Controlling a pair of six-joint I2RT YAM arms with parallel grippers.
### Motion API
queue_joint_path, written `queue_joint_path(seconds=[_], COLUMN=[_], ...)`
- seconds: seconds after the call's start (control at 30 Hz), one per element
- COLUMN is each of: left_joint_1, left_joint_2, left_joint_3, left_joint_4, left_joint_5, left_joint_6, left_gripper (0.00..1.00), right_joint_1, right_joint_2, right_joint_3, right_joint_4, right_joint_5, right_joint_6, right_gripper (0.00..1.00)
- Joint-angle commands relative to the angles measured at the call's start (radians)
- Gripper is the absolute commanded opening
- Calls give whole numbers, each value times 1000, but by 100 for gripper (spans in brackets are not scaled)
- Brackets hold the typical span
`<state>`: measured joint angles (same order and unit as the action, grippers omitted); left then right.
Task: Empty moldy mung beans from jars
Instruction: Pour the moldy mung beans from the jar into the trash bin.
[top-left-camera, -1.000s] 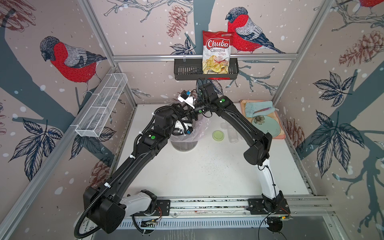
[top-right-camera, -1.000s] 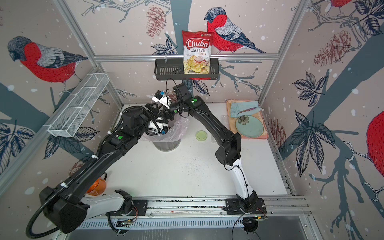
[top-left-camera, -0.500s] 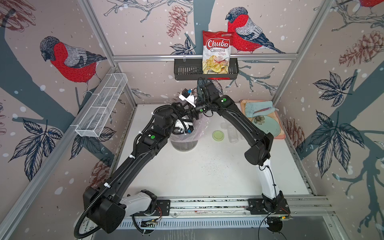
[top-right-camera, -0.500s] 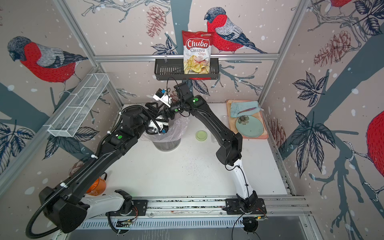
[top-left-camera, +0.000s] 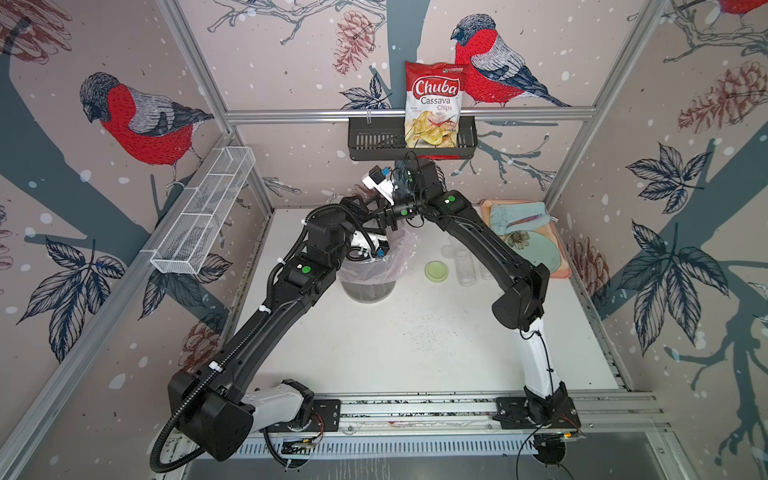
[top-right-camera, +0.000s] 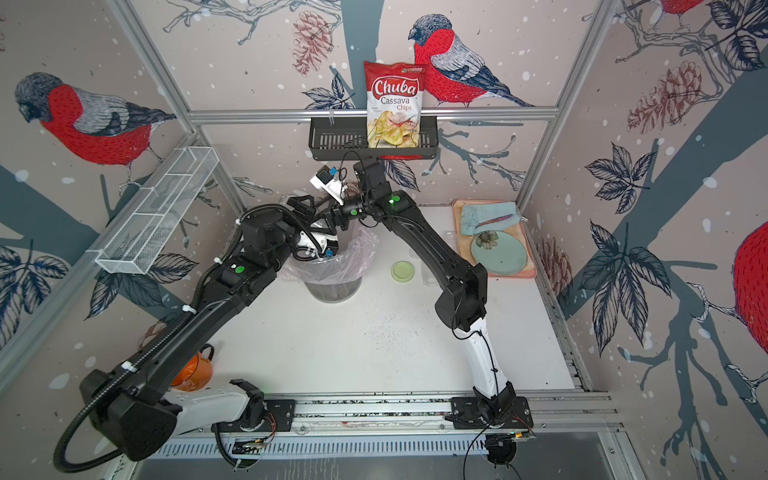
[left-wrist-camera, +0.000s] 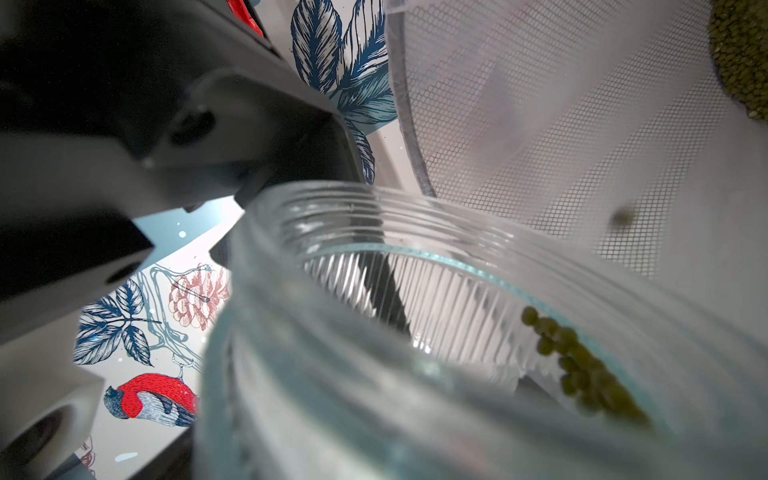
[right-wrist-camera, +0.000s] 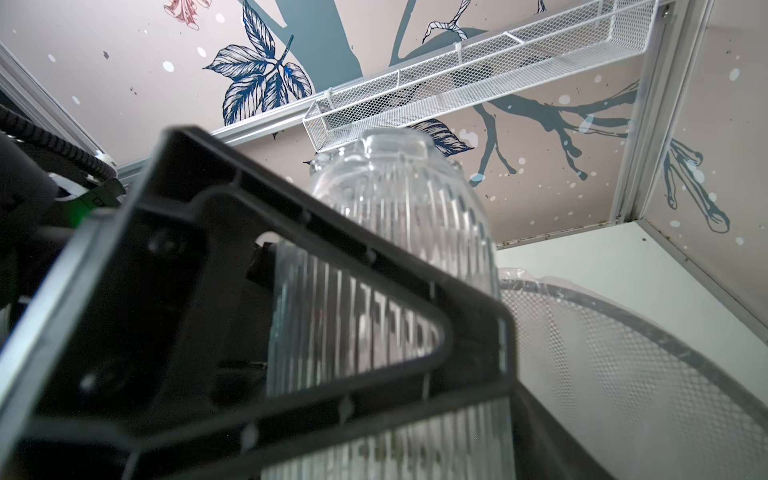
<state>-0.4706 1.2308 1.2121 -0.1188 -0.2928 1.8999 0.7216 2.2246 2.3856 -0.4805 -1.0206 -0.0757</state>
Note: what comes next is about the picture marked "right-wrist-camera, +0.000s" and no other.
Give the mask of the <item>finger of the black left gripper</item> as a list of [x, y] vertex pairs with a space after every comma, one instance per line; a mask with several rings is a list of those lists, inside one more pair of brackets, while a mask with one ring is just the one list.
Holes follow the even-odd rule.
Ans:
[[24, 316], [27, 479], [511, 479], [515, 328], [487, 219], [425, 133], [302, 190], [196, 128]]

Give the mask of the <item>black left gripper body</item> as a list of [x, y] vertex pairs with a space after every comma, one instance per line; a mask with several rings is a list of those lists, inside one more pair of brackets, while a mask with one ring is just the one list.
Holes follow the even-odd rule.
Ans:
[[117, 179], [89, 178], [69, 160], [1, 135], [1, 334], [21, 319], [53, 263], [89, 214], [117, 208]]

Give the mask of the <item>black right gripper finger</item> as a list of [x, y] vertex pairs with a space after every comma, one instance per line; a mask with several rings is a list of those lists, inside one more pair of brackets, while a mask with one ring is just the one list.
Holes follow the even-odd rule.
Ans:
[[613, 479], [522, 385], [512, 392], [517, 479]]

